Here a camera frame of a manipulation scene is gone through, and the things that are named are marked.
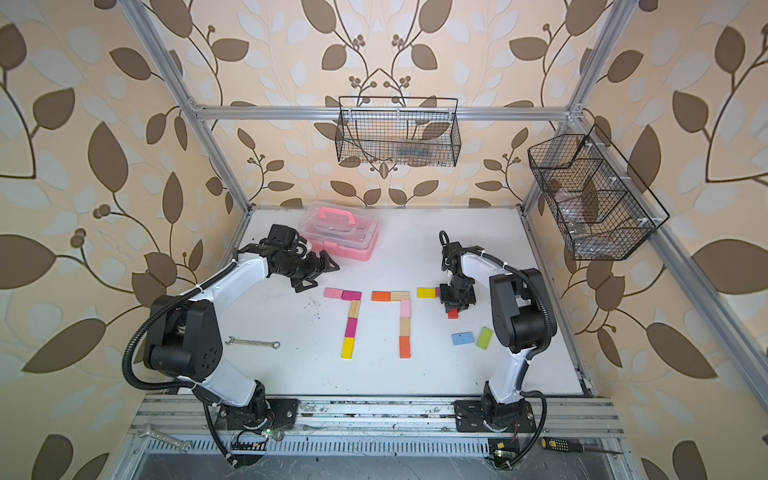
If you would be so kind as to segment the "yellow block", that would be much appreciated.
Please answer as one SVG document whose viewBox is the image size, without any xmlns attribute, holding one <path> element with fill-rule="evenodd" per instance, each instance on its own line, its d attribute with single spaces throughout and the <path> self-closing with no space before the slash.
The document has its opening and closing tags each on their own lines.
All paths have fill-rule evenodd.
<svg viewBox="0 0 768 480">
<path fill-rule="evenodd" d="M 353 357 L 354 344 L 355 344 L 355 339 L 353 337 L 344 338 L 342 353 L 341 353 L 342 359 L 351 359 Z"/>
<path fill-rule="evenodd" d="M 417 297 L 419 299 L 436 299 L 437 295 L 438 293 L 435 287 L 432 287 L 432 288 L 419 287 L 417 289 Z"/>
</svg>

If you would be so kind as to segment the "blue block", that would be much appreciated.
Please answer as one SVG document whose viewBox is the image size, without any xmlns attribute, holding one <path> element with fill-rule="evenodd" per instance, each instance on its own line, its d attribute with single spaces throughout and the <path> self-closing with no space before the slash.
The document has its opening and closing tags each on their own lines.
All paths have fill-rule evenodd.
<svg viewBox="0 0 768 480">
<path fill-rule="evenodd" d="M 459 332 L 451 335 L 451 341 L 454 346 L 470 345 L 475 342 L 472 332 Z"/>
</svg>

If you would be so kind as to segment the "green block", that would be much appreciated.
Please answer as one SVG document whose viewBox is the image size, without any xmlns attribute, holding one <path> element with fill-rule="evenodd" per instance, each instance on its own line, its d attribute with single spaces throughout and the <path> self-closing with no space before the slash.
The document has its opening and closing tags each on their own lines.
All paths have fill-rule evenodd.
<svg viewBox="0 0 768 480">
<path fill-rule="evenodd" d="M 491 343 L 491 340 L 493 339 L 494 332 L 491 328 L 483 327 L 480 331 L 479 336 L 476 340 L 476 347 L 486 351 L 489 348 L 489 345 Z"/>
</svg>

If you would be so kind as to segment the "light pink block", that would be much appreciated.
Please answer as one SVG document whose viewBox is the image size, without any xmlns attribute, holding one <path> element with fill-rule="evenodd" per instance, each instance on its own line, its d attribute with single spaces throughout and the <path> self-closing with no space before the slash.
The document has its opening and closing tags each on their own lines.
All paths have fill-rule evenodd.
<svg viewBox="0 0 768 480">
<path fill-rule="evenodd" d="M 411 301 L 410 300 L 401 300 L 400 301 L 400 317 L 401 318 L 410 318 L 411 317 Z"/>
<path fill-rule="evenodd" d="M 324 291 L 324 296 L 330 299 L 342 299 L 343 293 L 344 291 L 342 289 L 326 288 Z"/>
</svg>

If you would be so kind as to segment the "wooden block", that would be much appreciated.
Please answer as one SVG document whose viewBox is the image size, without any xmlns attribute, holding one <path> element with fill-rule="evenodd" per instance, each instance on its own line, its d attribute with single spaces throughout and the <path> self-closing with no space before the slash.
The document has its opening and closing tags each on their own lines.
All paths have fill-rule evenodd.
<svg viewBox="0 0 768 480">
<path fill-rule="evenodd" d="M 350 302 L 350 307 L 348 311 L 348 317 L 358 319 L 359 318 L 359 312 L 361 307 L 361 301 L 360 300 L 352 300 Z"/>
<path fill-rule="evenodd" d="M 400 318 L 399 335 L 401 337 L 409 337 L 411 335 L 411 319 L 409 317 Z"/>
<path fill-rule="evenodd" d="M 408 291 L 393 291 L 390 293 L 391 301 L 406 301 L 410 299 L 410 293 Z"/>
</svg>

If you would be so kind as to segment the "red-orange block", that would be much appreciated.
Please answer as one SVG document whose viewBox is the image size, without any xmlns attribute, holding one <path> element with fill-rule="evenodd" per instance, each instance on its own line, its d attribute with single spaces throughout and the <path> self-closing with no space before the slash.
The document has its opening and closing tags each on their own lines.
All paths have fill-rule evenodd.
<svg viewBox="0 0 768 480">
<path fill-rule="evenodd" d="M 399 357 L 401 359 L 411 358 L 411 343 L 409 336 L 399 337 Z"/>
</svg>

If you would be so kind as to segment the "pink plastic toolbox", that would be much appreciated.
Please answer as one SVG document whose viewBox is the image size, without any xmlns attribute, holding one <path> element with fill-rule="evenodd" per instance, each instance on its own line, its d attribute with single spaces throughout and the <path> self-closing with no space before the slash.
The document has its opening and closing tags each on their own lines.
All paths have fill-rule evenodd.
<svg viewBox="0 0 768 480">
<path fill-rule="evenodd" d="M 367 262 L 378 240 L 379 221 L 361 209 L 315 202 L 307 207 L 299 232 L 313 251 Z"/>
</svg>

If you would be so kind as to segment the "orange block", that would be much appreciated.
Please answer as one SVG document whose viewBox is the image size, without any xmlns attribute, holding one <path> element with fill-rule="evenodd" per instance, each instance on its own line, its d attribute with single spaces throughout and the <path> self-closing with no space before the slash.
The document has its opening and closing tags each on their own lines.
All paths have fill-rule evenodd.
<svg viewBox="0 0 768 480">
<path fill-rule="evenodd" d="M 372 300 L 374 302 L 390 302 L 392 300 L 391 293 L 386 291 L 374 291 L 372 293 Z"/>
</svg>

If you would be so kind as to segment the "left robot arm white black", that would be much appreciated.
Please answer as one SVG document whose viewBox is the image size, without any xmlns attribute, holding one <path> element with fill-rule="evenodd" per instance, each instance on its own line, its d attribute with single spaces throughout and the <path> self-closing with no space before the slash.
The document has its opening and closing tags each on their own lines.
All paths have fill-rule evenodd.
<svg viewBox="0 0 768 480">
<path fill-rule="evenodd" d="M 224 358 L 217 315 L 247 290 L 272 275 L 290 281 L 297 293 L 317 286 L 317 278 L 335 272 L 338 263 L 325 251 L 301 246 L 249 244 L 221 271 L 178 296 L 163 295 L 129 340 L 122 374 L 142 391 L 187 388 L 204 405 L 218 406 L 245 429 L 272 421 L 263 383 Z"/>
</svg>

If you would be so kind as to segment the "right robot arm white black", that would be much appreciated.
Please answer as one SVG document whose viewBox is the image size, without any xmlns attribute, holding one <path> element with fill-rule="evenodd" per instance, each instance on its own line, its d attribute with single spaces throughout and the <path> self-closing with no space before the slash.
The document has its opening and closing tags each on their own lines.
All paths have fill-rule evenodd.
<svg viewBox="0 0 768 480">
<path fill-rule="evenodd" d="M 479 246 L 464 247 L 442 240 L 441 269 L 449 282 L 439 286 L 447 314 L 456 316 L 476 304 L 475 286 L 488 289 L 492 331 L 506 357 L 483 387 L 477 413 L 469 421 L 480 430 L 504 432 L 531 425 L 529 400 L 538 391 L 525 391 L 525 375 L 535 356 L 543 353 L 557 332 L 551 302 L 540 271 L 517 269 Z"/>
</svg>

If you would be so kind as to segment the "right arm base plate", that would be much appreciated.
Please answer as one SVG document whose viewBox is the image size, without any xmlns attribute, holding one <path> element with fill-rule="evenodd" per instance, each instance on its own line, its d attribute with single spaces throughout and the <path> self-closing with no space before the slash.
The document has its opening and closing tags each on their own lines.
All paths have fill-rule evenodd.
<svg viewBox="0 0 768 480">
<path fill-rule="evenodd" d="M 481 400 L 453 403 L 456 430 L 460 433 L 533 433 L 536 428 L 531 404 L 520 400 L 512 404 L 485 405 Z"/>
</svg>

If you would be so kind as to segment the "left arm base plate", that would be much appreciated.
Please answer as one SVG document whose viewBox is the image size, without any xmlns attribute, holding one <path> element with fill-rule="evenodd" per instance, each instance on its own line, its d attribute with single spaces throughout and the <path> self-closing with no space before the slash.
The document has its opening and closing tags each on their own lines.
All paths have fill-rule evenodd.
<svg viewBox="0 0 768 480">
<path fill-rule="evenodd" d="M 218 418 L 227 430 L 282 430 L 295 424 L 299 405 L 297 398 L 266 397 L 245 407 L 222 405 Z"/>
</svg>

